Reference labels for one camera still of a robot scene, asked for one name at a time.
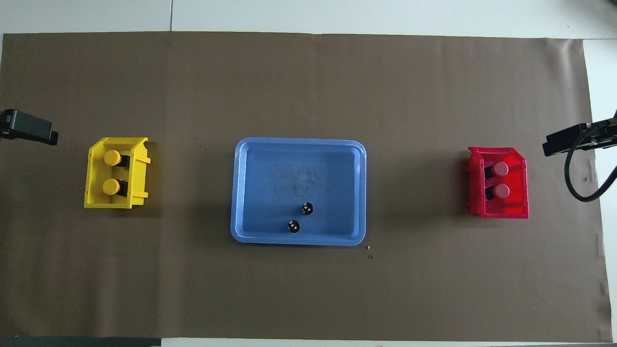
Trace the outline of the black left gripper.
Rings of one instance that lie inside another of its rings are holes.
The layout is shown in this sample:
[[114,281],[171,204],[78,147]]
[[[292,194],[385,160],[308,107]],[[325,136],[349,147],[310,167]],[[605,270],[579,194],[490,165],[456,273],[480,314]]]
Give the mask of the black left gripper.
[[16,109],[0,112],[0,137],[9,140],[37,141],[56,146],[59,134],[53,123]]

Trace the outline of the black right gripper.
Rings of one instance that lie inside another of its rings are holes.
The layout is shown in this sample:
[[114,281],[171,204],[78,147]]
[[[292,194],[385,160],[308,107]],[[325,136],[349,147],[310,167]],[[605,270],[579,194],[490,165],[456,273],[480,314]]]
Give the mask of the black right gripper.
[[548,134],[543,143],[544,156],[568,152],[574,141],[588,129],[585,149],[611,148],[617,145],[617,118],[611,117],[595,123],[580,123]]

